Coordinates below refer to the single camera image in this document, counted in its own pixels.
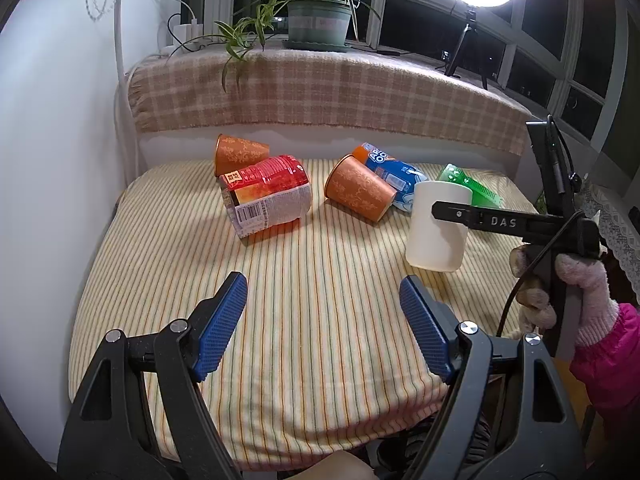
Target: pink sleeve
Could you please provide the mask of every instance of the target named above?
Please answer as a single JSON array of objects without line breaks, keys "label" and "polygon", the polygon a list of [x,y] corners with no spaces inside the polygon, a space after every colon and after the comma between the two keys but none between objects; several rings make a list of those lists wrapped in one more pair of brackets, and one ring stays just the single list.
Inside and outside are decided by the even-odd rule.
[{"label": "pink sleeve", "polygon": [[570,369],[585,384],[607,433],[615,432],[640,397],[640,316],[635,308],[620,304],[611,332],[595,345],[576,347]]}]

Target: hand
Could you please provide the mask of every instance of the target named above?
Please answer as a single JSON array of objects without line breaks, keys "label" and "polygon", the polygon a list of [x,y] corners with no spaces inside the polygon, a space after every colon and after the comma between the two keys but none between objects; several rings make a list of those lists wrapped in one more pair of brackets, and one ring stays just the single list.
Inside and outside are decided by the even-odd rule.
[{"label": "hand", "polygon": [[[529,265],[525,246],[511,251],[511,273],[519,278]],[[610,298],[607,272],[602,262],[581,258],[574,254],[558,254],[554,263],[556,274],[567,285],[577,285],[583,292],[582,315],[578,330],[578,345],[590,345],[604,338],[618,318],[618,304]],[[521,338],[532,332],[534,326],[552,328],[557,321],[556,312],[549,304],[549,294],[537,276],[529,276],[516,294],[521,305],[519,328],[508,337]]]}]

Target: white wall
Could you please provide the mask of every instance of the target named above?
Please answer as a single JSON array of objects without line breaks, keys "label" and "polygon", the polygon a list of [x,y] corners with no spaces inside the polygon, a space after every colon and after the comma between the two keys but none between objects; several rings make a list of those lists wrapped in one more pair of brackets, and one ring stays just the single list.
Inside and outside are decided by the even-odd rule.
[{"label": "white wall", "polygon": [[21,0],[0,59],[0,392],[55,462],[72,323],[123,187],[113,22],[84,0]]},{"label": "white wall", "polygon": [[341,158],[363,142],[370,142],[405,162],[451,163],[463,168],[500,171],[511,178],[520,161],[519,156],[511,153],[484,146],[470,148],[469,144],[452,140],[363,128],[289,124],[233,124],[146,134],[140,139],[140,147],[150,167],[176,160],[211,160],[219,134],[265,142],[271,148],[271,155],[287,153],[299,158]]},{"label": "white wall", "polygon": [[[180,3],[174,0],[122,0],[122,51],[126,70],[173,43],[166,20],[174,12],[180,12]],[[113,23],[111,15],[107,18]],[[180,23],[178,17],[174,20],[172,25]]]}]

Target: tripod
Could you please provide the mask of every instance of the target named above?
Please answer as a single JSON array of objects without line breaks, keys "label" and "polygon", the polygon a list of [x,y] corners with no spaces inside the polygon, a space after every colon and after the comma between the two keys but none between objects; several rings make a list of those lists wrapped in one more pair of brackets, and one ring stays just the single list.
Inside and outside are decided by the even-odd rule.
[{"label": "tripod", "polygon": [[484,53],[482,52],[482,44],[478,38],[478,30],[476,29],[476,12],[473,9],[468,9],[465,14],[466,25],[460,39],[456,45],[456,49],[453,51],[453,55],[449,56],[447,67],[444,71],[444,75],[451,77],[456,72],[460,60],[465,49],[470,43],[473,43],[472,47],[475,47],[476,59],[478,60],[478,66],[480,69],[480,77],[482,78],[482,88],[487,90],[486,86],[486,67],[484,65]]}]

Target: bed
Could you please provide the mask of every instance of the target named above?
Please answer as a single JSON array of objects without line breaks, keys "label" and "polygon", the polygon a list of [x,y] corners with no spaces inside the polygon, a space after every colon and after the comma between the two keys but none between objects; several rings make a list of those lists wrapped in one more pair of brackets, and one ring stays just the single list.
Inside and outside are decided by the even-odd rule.
[{"label": "bed", "polygon": [[[207,160],[147,171],[126,190],[94,261],[69,359],[74,398],[101,338],[156,332],[214,295],[232,270],[248,279],[244,314],[220,368],[201,384],[229,453],[243,470],[290,470],[414,425],[446,389],[430,374],[399,306],[398,285],[420,277],[459,319],[494,332],[514,284],[508,254],[519,238],[470,232],[462,268],[445,274],[404,260],[409,216],[378,223],[324,199],[335,160],[303,160],[310,212],[240,240]],[[441,169],[419,164],[431,178]],[[511,180],[469,174],[533,212]],[[506,331],[516,328],[516,311]],[[177,459],[153,375],[146,377],[162,453]]]}]

